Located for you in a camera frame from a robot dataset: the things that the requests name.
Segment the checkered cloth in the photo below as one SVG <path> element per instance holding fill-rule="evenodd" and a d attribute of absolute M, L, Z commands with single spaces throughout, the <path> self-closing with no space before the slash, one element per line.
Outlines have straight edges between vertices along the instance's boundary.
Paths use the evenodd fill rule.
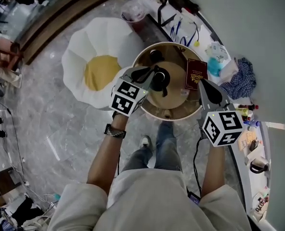
<path fill-rule="evenodd" d="M 242 58 L 238 60 L 238 73 L 232 77 L 230 83 L 223 83 L 220 87 L 232 99 L 238 99 L 249 97 L 256 85 L 252 63 L 246 58 Z"/>

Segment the wooden panel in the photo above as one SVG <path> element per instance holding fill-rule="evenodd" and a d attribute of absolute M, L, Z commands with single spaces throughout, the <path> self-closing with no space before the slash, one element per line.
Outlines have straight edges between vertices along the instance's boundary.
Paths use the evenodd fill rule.
<path fill-rule="evenodd" d="M 24 51 L 32 40 L 39 34 L 56 16 L 67 10 L 79 0 L 57 0 L 52 6 L 44 9 L 39 18 L 33 22 L 30 28 L 18 40 L 21 50 Z"/>
<path fill-rule="evenodd" d="M 29 65 L 34 58 L 69 24 L 81 15 L 106 0 L 80 0 L 51 21 L 45 30 L 40 32 L 24 52 L 25 63 Z"/>
<path fill-rule="evenodd" d="M 4 169 L 3 171 L 0 171 L 0 194 L 4 195 L 8 193 L 9 191 L 16 188 L 19 184 L 15 184 L 9 174 L 9 172 L 13 170 L 12 167 Z"/>

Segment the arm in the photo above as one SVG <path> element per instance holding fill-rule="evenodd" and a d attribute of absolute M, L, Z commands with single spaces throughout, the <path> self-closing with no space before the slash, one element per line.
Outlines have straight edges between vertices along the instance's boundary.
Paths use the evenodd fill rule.
<path fill-rule="evenodd" d="M 201 198 L 224 185 L 224 148 L 211 145 Z"/>
<path fill-rule="evenodd" d="M 218 231 L 251 230 L 237 192 L 224 184 L 223 147 L 211 145 L 199 206 Z"/>
<path fill-rule="evenodd" d="M 125 130 L 128 117 L 118 114 L 112 127 Z M 89 170 L 87 184 L 65 187 L 48 231 L 93 230 L 106 211 L 110 186 L 118 165 L 122 139 L 106 135 Z"/>
<path fill-rule="evenodd" d="M 125 130 L 128 117 L 118 114 L 112 128 Z M 106 135 L 90 167 L 87 184 L 102 188 L 108 195 L 118 165 L 122 139 Z"/>

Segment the white wall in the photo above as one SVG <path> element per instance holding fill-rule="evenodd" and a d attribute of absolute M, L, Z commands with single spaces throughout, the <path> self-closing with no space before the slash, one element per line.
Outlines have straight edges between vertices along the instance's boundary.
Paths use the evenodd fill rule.
<path fill-rule="evenodd" d="M 262 121 L 285 124 L 285 0 L 192 0 L 230 53 L 247 57 Z"/>
<path fill-rule="evenodd" d="M 271 192 L 266 219 L 278 231 L 285 231 L 285 130 L 269 128 L 271 144 Z"/>

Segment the white shirt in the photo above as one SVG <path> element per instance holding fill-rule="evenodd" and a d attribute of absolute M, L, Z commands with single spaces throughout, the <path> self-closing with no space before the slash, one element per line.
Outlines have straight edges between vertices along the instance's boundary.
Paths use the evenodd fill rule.
<path fill-rule="evenodd" d="M 251 230 L 236 191 L 224 185 L 196 205 L 187 197 L 180 171 L 124 171 L 109 195 L 108 200 L 104 190 L 91 184 L 67 185 L 48 230 Z"/>

